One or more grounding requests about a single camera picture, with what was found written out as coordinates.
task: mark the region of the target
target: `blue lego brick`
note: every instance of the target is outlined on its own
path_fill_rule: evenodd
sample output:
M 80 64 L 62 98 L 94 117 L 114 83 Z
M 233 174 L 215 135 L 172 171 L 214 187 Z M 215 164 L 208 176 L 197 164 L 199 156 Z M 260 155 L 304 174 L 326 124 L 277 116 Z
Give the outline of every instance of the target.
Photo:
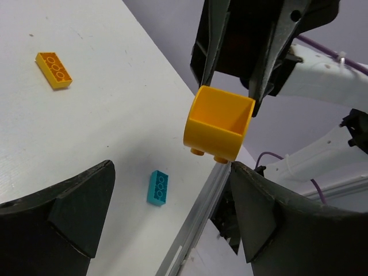
M 147 201 L 161 206 L 166 203 L 168 175 L 161 171 L 154 171 L 149 181 Z

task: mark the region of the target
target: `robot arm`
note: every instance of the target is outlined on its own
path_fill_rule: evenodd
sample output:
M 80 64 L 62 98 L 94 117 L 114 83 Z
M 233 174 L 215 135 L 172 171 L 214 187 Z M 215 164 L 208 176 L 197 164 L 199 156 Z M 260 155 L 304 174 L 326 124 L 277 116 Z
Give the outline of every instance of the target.
M 270 164 L 265 178 L 290 189 L 352 163 L 368 162 L 368 76 L 309 48 L 293 45 L 296 64 L 279 95 L 301 96 L 352 107 L 332 131 L 283 160 Z

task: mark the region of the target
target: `orange lego brick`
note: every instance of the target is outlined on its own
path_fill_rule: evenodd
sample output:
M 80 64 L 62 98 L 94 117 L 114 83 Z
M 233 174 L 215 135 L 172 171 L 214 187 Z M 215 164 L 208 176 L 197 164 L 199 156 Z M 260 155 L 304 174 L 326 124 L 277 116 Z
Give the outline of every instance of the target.
M 72 79 L 56 53 L 38 53 L 36 63 L 52 89 L 68 87 Z

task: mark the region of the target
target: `purple cable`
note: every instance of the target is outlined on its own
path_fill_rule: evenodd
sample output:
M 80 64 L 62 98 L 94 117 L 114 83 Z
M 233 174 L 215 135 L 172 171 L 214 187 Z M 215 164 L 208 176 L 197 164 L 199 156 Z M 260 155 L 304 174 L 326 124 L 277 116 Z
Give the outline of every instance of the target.
M 282 159 L 283 159 L 281 156 L 279 156 L 279 155 L 277 155 L 277 154 L 274 154 L 273 152 L 265 151 L 265 152 L 262 152 L 262 153 L 258 156 L 258 158 L 257 158 L 257 162 L 255 163 L 255 168 L 258 168 L 258 166 L 259 166 L 259 162 L 260 162 L 260 159 L 262 158 L 262 156 L 263 156 L 263 155 L 271 155 L 271 156 L 276 157 L 276 158 L 278 158 L 278 159 L 280 159 L 280 160 L 282 160 Z M 327 204 L 327 202 L 326 202 L 326 198 L 324 197 L 323 192 L 322 192 L 322 190 L 321 190 L 320 186 L 317 184 L 317 182 L 316 182 L 314 179 L 311 179 L 310 181 L 311 181 L 311 182 L 313 183 L 313 185 L 315 186 L 315 188 L 316 188 L 316 190 L 317 190 L 317 192 L 318 192 L 318 195 L 320 196 L 321 202 L 322 202 L 323 204 Z
M 313 48 L 316 48 L 318 51 L 321 51 L 322 53 L 325 53 L 326 55 L 329 55 L 330 57 L 332 57 L 333 59 L 337 59 L 339 57 L 339 54 L 336 53 L 335 51 L 327 48 L 326 46 L 323 46 L 321 44 L 319 44 L 318 42 L 315 42 L 312 39 L 309 39 L 305 36 L 297 36 L 297 39 L 299 39 L 300 41 L 303 41 L 304 43 L 308 44 L 309 46 L 312 46 Z M 360 71 L 361 73 L 365 74 L 366 76 L 368 76 L 368 69 L 362 65 L 360 65 L 359 63 L 356 63 L 355 61 L 348 59 L 347 57 L 345 57 L 345 64 Z

